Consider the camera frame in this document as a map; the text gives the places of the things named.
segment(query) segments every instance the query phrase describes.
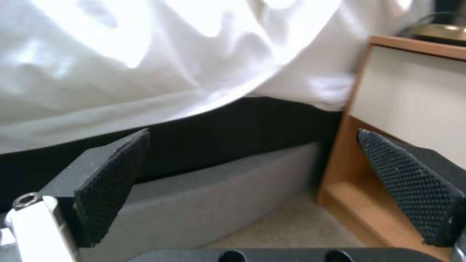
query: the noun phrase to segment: white bed sheet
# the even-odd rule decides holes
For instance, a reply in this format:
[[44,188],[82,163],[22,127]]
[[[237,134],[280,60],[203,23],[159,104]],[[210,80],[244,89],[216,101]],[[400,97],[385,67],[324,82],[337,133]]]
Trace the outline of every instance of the white bed sheet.
[[0,153],[196,115],[251,92],[341,110],[369,34],[430,0],[3,0]]

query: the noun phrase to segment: screw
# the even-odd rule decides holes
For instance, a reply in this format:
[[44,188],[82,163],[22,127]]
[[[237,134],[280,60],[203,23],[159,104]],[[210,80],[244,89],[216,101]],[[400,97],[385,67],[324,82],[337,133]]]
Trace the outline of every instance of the screw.
[[24,194],[13,201],[13,209],[18,211],[32,204],[42,201],[42,196],[37,192]]

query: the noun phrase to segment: gray foam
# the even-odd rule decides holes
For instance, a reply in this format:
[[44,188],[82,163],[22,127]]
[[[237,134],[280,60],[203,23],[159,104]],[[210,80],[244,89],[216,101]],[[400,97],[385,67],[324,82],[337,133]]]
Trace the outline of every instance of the gray foam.
[[128,261],[232,233],[301,192],[318,153],[311,143],[135,185],[104,240],[81,249],[84,261]]

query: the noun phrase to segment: wooden shelf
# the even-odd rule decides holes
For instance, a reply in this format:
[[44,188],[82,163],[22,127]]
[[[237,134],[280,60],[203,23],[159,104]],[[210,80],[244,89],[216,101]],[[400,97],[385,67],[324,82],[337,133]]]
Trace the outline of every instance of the wooden shelf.
[[466,47],[439,44],[404,37],[374,35],[369,39],[373,45],[397,48],[406,51],[466,60]]
[[449,260],[450,248],[422,244],[422,236],[378,180],[335,183],[325,194],[327,209],[364,244],[409,248]]

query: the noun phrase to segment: hole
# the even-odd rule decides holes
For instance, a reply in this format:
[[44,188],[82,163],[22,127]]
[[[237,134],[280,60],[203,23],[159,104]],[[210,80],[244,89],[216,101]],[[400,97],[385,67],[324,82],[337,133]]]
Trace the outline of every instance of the hole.
[[227,251],[219,257],[217,262],[246,262],[246,258],[238,251]]
[[353,260],[343,251],[331,250],[325,254],[324,262],[353,262]]
[[27,195],[27,196],[24,196],[20,199],[20,203],[21,204],[27,204],[29,201],[32,201],[34,199],[34,195]]

